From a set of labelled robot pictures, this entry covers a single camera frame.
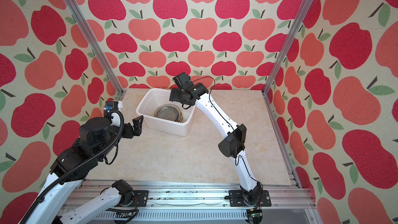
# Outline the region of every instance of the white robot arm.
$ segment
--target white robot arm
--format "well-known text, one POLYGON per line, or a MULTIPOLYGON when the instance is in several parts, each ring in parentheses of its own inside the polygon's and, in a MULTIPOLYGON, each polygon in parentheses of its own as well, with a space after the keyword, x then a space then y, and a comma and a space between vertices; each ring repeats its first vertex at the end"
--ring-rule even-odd
POLYGON ((252 207, 259 206, 263 187, 254 177, 246 159, 245 125, 239 126, 231 120, 217 105, 202 83, 194 85, 191 77, 186 73, 177 75, 173 80, 178 88, 172 89, 170 101, 180 102, 183 106, 188 105, 189 107, 195 105, 213 122, 224 138, 218 144, 218 148, 224 156, 230 157, 234 163, 245 204, 252 207))

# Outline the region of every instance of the metal plate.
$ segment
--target metal plate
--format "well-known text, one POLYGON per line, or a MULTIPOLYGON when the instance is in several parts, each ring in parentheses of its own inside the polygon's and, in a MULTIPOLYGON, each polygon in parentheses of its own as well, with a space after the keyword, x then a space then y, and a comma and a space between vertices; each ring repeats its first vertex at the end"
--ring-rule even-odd
POLYGON ((182 119, 181 116, 181 111, 178 107, 170 104, 159 107, 153 114, 153 117, 175 122, 180 122, 182 119))
MULTIPOLYGON (((229 199, 229 203, 231 207, 247 207, 247 205, 243 201, 242 191, 241 190, 230 190, 229 195, 233 198, 241 199, 241 201, 237 201, 236 199, 229 199)), ((269 193, 267 190, 263 190, 261 207, 271 207, 271 199, 269 198, 269 193)))
MULTIPOLYGON (((134 192, 134 197, 137 198, 138 200, 138 207, 146 207, 147 206, 147 200, 148 200, 148 193, 149 191, 147 190, 133 190, 134 192)), ((120 204, 116 205, 115 207, 121 207, 121 208, 128 208, 128 207, 135 207, 135 200, 133 199, 132 203, 129 206, 121 206, 120 204)))

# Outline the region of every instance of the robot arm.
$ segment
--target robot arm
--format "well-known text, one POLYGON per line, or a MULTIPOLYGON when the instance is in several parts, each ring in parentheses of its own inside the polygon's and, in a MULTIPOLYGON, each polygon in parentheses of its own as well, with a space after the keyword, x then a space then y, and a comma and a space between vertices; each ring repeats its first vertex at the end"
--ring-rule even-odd
POLYGON ((173 78, 177 89, 172 89, 170 101, 177 101, 184 105, 195 105, 202 110, 217 127, 224 138, 218 144, 221 153, 230 157, 234 163, 236 173, 243 191, 242 196, 247 206, 258 206, 261 200, 262 185, 254 177, 245 152, 245 125, 238 125, 231 120, 226 113, 217 105, 209 91, 202 83, 193 84, 190 77, 179 74, 173 78))
POLYGON ((119 111, 121 108, 121 102, 107 101, 104 117, 92 118, 79 128, 80 137, 72 147, 57 157, 45 185, 21 220, 21 224, 84 224, 109 207, 117 204, 127 206, 131 203, 134 197, 132 187, 120 180, 100 196, 73 212, 56 218, 70 193, 81 185, 88 172, 96 167, 98 162, 107 162, 107 154, 118 146, 121 138, 132 138, 141 134, 143 116, 133 119, 133 126, 130 123, 125 124, 119 111))

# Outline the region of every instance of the wall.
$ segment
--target wall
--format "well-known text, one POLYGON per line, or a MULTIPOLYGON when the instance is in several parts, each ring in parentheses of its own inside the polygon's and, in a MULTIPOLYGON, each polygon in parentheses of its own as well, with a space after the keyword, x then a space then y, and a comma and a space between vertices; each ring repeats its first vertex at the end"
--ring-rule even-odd
MULTIPOLYGON (((108 58, 118 58, 114 70, 123 88, 168 88, 174 85, 172 77, 186 72, 192 79, 214 77, 216 89, 260 90, 300 3, 86 0, 79 4, 89 21, 105 29, 99 43, 108 58)), ((201 82, 212 85, 211 78, 201 82)))
POLYGON ((321 16, 297 33, 271 108, 324 224, 394 223, 398 1, 315 1, 321 16))
POLYGON ((110 96, 62 0, 0 0, 0 19, 0 223, 16 224, 110 96))

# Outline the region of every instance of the black mounting plate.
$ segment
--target black mounting plate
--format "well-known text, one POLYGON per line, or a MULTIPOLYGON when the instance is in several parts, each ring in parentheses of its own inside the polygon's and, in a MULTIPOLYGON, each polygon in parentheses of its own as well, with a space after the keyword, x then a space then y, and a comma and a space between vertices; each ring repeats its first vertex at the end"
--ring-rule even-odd
MULTIPOLYGON (((268 191, 263 190, 261 207, 271 207, 271 205, 272 205, 271 199, 267 200, 267 197, 269 198, 268 191)), ((231 207, 248 207, 243 200, 241 190, 230 190, 229 191, 229 203, 230 203, 231 207)))
MULTIPOLYGON (((134 197, 138 200, 138 207, 146 207, 147 200, 148 200, 148 193, 147 190, 133 190, 134 197)), ((116 205, 115 207, 135 207, 135 199, 132 200, 129 206, 121 206, 120 204, 116 205)))

